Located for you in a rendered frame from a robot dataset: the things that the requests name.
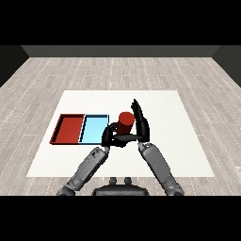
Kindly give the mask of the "small red can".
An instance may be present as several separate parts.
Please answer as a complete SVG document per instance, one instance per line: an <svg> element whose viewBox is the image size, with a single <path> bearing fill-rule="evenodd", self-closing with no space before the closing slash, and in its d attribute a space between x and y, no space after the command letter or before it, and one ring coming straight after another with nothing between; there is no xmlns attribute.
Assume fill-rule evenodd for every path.
<svg viewBox="0 0 241 241"><path fill-rule="evenodd" d="M135 122L135 116L130 112L121 112L119 114L119 121L117 125L118 135L128 135Z"/></svg>

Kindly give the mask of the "red shallow open box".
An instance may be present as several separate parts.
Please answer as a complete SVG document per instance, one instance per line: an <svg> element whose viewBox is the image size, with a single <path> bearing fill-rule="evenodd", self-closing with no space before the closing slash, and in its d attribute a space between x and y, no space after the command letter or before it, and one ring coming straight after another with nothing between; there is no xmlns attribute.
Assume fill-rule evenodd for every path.
<svg viewBox="0 0 241 241"><path fill-rule="evenodd" d="M50 139L52 145L78 145L84 114L61 114Z"/></svg>

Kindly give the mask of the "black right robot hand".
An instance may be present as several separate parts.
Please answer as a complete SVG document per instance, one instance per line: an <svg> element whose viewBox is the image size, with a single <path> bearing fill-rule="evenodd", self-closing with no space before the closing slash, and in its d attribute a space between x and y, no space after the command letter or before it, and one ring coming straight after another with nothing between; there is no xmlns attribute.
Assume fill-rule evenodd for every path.
<svg viewBox="0 0 241 241"><path fill-rule="evenodd" d="M131 132L128 135L118 135L116 131L114 138L126 143L136 140L139 142L148 142L150 140L149 123L144 118L141 107L137 100L133 100L131 108L133 110L132 114L135 116L135 122Z"/></svg>

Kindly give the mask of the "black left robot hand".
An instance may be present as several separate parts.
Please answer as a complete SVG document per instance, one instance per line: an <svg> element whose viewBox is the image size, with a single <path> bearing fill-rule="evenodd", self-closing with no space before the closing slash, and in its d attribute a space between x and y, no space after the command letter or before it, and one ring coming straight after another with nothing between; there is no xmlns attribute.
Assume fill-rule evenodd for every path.
<svg viewBox="0 0 241 241"><path fill-rule="evenodd" d="M124 148L127 143L114 138L113 133L117 131L117 123L112 122L107 125L102 134L102 146L110 148L111 146Z"/></svg>

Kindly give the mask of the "dark grey robot body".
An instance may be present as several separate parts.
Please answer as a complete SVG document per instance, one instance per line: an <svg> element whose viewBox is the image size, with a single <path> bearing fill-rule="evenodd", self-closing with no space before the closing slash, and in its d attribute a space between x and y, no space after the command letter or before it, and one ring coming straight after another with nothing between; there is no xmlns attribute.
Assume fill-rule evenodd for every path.
<svg viewBox="0 0 241 241"><path fill-rule="evenodd" d="M92 196L149 196L146 188L132 184L130 177L124 178L124 184L118 185L117 178L111 177L108 185L95 188Z"/></svg>

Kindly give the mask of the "light blue shallow open box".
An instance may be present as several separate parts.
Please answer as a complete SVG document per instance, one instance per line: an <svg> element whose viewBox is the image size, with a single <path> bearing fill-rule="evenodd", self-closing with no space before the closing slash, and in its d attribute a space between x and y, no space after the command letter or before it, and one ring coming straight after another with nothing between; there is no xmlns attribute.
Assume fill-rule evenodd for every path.
<svg viewBox="0 0 241 241"><path fill-rule="evenodd" d="M100 145L105 127L109 123L107 114L87 114L79 135L80 145Z"/></svg>

